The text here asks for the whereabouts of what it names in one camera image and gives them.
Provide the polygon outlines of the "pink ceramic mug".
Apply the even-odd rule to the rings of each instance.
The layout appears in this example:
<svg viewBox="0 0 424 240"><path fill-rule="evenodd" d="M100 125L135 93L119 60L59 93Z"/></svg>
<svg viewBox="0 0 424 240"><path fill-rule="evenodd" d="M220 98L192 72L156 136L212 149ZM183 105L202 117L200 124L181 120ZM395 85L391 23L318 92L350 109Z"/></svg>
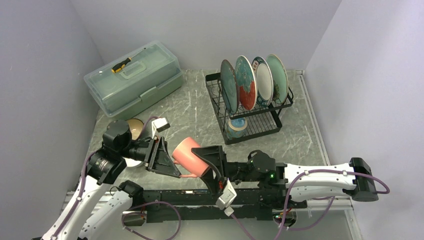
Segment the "pink ceramic mug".
<svg viewBox="0 0 424 240"><path fill-rule="evenodd" d="M192 153L193 148L200 147L192 137L187 137L172 152L173 163L189 171L189 174L183 174L181 178L200 178L210 169L208 164Z"/></svg>

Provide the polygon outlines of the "blue mug orange inside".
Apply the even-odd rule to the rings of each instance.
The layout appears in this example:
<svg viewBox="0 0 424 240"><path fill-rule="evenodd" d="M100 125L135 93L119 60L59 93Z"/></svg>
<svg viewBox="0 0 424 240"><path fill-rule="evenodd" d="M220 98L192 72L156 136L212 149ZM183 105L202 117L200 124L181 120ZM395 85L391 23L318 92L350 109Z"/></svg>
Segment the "blue mug orange inside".
<svg viewBox="0 0 424 240"><path fill-rule="evenodd" d="M248 120L245 117L229 119L225 130L228 139L244 137L247 132Z"/></svg>

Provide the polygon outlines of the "black wire dish rack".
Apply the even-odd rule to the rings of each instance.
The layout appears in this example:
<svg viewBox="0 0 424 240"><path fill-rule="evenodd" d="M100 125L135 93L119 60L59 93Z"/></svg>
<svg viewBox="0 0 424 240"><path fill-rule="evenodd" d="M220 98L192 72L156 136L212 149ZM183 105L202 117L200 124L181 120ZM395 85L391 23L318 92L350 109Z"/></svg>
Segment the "black wire dish rack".
<svg viewBox="0 0 424 240"><path fill-rule="evenodd" d="M289 88L287 98L284 102L273 100L269 106L255 106L252 110L246 110L240 106L236 114L229 115L221 93L220 73L207 74L205 76L205 86L219 125L220 133L226 145L279 132L282 128L282 122L280 120L282 109L291 107L294 103L294 94ZM246 119L246 129L243 130L243 134L240 137L230 137L228 135L228 129L230 128L229 121L239 118Z"/></svg>

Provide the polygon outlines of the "dark blue speckled plate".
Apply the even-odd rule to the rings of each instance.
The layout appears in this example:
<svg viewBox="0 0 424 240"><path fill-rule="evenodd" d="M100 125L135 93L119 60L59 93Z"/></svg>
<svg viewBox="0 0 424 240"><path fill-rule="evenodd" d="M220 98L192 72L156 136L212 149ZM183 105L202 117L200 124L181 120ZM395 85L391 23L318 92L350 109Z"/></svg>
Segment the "dark blue speckled plate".
<svg viewBox="0 0 424 240"><path fill-rule="evenodd" d="M240 103L240 93L235 76L235 70L231 63L224 59L220 66L220 82L223 101L230 116L234 115Z"/></svg>

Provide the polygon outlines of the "red teal flower plate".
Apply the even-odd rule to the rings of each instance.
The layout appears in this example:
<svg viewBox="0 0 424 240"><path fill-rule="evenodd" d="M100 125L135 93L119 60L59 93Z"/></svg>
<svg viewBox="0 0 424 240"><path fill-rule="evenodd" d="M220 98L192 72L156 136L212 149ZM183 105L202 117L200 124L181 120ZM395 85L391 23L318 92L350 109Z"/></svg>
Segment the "red teal flower plate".
<svg viewBox="0 0 424 240"><path fill-rule="evenodd" d="M251 111L257 102L257 83L252 65L244 55L236 59L235 79L240 103L247 111Z"/></svg>

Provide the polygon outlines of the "red teal rimmed plate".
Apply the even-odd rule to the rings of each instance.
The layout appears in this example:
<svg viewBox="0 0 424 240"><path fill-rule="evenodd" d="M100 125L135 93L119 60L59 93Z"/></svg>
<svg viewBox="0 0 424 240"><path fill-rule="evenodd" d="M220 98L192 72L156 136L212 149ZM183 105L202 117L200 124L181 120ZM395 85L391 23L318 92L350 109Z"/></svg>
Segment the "red teal rimmed plate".
<svg viewBox="0 0 424 240"><path fill-rule="evenodd" d="M251 65L256 79L256 103L261 107L268 107L274 95L274 81L270 67L261 56L255 57Z"/></svg>

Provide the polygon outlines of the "light blue flower plate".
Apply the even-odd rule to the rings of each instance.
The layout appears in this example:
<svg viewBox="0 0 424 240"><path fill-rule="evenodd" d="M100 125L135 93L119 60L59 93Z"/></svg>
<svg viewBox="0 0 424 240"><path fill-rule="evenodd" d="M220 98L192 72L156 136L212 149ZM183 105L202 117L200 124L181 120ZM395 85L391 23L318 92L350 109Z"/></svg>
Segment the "light blue flower plate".
<svg viewBox="0 0 424 240"><path fill-rule="evenodd" d="M285 66L275 54L268 55L265 60L269 66L273 79L272 99L276 103L283 104L287 99L289 90L288 74Z"/></svg>

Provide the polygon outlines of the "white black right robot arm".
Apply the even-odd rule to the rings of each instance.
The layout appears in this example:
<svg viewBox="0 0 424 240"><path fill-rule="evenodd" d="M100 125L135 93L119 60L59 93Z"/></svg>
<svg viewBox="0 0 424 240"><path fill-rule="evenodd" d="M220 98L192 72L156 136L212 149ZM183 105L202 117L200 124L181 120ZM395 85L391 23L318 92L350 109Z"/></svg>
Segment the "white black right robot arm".
<svg viewBox="0 0 424 240"><path fill-rule="evenodd" d="M207 164L201 179L213 194L221 194L229 183L257 182L259 201L282 208L332 196L356 202L379 199L371 167L360 157L339 165L304 166L277 162L261 150L252 151L246 162L228 162L220 145L194 147L191 152Z"/></svg>

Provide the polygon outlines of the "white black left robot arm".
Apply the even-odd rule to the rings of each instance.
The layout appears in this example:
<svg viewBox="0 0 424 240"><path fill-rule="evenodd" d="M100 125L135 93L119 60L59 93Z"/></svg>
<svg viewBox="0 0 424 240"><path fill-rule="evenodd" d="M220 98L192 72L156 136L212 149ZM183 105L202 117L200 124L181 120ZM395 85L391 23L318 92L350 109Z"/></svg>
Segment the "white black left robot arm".
<svg viewBox="0 0 424 240"><path fill-rule="evenodd" d="M144 189L126 180L99 210L93 209L127 167L127 159L140 161L149 172L171 177L181 173L173 164L164 137L153 135L133 139L125 120L111 122L102 135L101 147L83 163L76 191L42 240L94 240L109 220L124 211L137 210L146 203Z"/></svg>

